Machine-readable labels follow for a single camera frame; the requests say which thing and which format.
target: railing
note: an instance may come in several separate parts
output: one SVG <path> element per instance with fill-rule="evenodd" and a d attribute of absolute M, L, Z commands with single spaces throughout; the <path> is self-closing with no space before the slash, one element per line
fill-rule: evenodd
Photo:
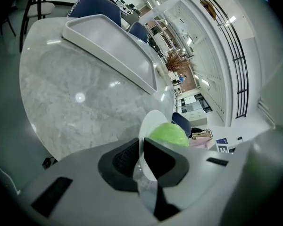
<path fill-rule="evenodd" d="M 227 14 L 223 11 L 223 9 L 215 0 L 199 0 L 199 1 L 202 1 L 203 7 L 210 13 L 213 19 L 217 22 L 220 31 L 222 31 L 230 47 L 233 63 L 235 66 L 235 72 L 237 76 L 237 83 L 238 83 L 237 85 L 238 107 L 237 107 L 236 119 L 243 116 L 245 117 L 249 103 L 249 77 L 248 77 L 247 65 L 246 65 L 246 60 L 241 42 Z"/>

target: white plastic tray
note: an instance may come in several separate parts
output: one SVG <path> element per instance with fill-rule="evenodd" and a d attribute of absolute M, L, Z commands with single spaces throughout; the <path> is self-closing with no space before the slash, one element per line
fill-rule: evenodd
<path fill-rule="evenodd" d="M 104 15 L 66 23 L 63 37 L 110 65 L 149 94 L 157 91 L 150 57 L 127 32 Z"/>

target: green object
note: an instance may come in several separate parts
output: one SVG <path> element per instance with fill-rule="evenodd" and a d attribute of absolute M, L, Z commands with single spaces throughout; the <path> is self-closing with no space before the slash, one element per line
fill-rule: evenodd
<path fill-rule="evenodd" d="M 180 126 L 170 122 L 162 123 L 156 127 L 149 136 L 150 139 L 166 141 L 172 144 L 189 146 L 189 139 Z"/>

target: blue chair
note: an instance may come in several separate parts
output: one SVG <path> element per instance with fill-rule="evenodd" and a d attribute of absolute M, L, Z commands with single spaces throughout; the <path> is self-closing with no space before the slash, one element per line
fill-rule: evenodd
<path fill-rule="evenodd" d="M 109 0 L 78 0 L 67 17 L 86 17 L 90 15 L 103 14 L 115 22 L 118 26 L 121 24 L 121 10 Z"/>
<path fill-rule="evenodd" d="M 180 113 L 174 112 L 172 115 L 172 123 L 179 125 L 187 135 L 187 137 L 191 134 L 191 124 L 190 122 L 184 118 Z"/>
<path fill-rule="evenodd" d="M 135 22 L 129 28 L 128 33 L 134 35 L 135 37 L 147 43 L 148 31 L 142 24 Z"/>

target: gray floor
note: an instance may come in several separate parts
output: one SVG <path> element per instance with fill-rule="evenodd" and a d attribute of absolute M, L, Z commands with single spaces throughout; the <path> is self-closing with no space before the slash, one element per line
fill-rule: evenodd
<path fill-rule="evenodd" d="M 65 17 L 69 10 L 56 6 L 47 17 Z M 42 163 L 51 157 L 26 116 L 20 94 L 19 35 L 23 13 L 16 10 L 9 15 L 16 37 L 7 23 L 0 34 L 0 167 L 11 176 L 17 189 L 44 172 Z M 29 27 L 36 20 L 30 19 Z"/>

